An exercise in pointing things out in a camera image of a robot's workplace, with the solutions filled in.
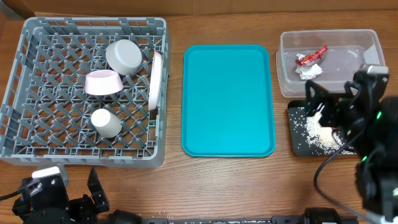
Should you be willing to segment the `white tissue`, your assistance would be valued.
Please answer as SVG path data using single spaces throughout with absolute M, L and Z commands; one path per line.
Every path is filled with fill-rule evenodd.
M 297 65 L 295 72 L 299 74 L 301 80 L 312 80 L 323 73 L 322 68 L 318 65 L 318 62 L 320 61 L 321 59 L 316 60 L 311 66 Z

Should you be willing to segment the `red snack wrapper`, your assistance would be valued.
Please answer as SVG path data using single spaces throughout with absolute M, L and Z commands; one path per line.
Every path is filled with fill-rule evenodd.
M 324 45 L 316 52 L 306 55 L 304 57 L 298 58 L 295 63 L 300 66 L 312 66 L 320 61 L 325 53 L 327 53 L 328 47 Z

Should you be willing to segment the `white paper cup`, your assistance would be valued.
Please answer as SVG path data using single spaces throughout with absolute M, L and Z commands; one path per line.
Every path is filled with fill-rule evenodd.
M 91 114 L 90 121 L 97 132 L 105 138 L 117 136 L 121 130 L 121 120 L 106 109 L 98 109 Z

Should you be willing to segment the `small pink-white bowl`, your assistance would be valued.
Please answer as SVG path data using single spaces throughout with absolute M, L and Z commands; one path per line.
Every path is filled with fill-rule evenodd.
M 110 95 L 123 89 L 119 73 L 97 70 L 85 76 L 85 92 L 89 95 Z

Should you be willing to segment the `large white plate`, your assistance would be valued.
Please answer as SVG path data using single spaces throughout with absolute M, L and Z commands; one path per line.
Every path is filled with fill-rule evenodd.
M 150 111 L 156 109 L 159 103 L 161 81 L 162 81 L 162 67 L 163 67 L 163 60 L 161 54 L 158 52 L 154 52 L 153 61 L 152 61 L 152 70 L 150 75 L 149 99 L 148 99 L 148 107 Z

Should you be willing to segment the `grey bowl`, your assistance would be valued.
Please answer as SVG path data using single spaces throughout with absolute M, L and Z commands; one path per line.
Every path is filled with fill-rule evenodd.
M 133 75 L 142 62 L 142 54 L 134 42 L 121 39 L 108 45 L 106 60 L 115 72 L 121 75 Z

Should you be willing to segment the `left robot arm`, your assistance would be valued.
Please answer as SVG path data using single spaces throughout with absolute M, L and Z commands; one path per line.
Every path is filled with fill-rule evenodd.
M 87 181 L 89 195 L 71 200 L 67 185 L 68 176 L 63 165 L 37 169 L 22 181 L 17 191 L 20 197 L 14 202 L 12 211 L 24 223 L 143 223 L 139 215 L 124 210 L 115 210 L 104 220 L 98 218 L 100 213 L 109 211 L 109 201 L 94 167 Z

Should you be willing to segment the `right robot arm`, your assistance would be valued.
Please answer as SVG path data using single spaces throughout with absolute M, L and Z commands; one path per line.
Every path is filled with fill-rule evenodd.
M 336 128 L 353 149 L 363 207 L 387 222 L 397 220 L 397 97 L 385 97 L 388 73 L 356 71 L 344 92 L 330 93 L 312 80 L 305 84 L 305 114 L 321 113 L 319 124 Z

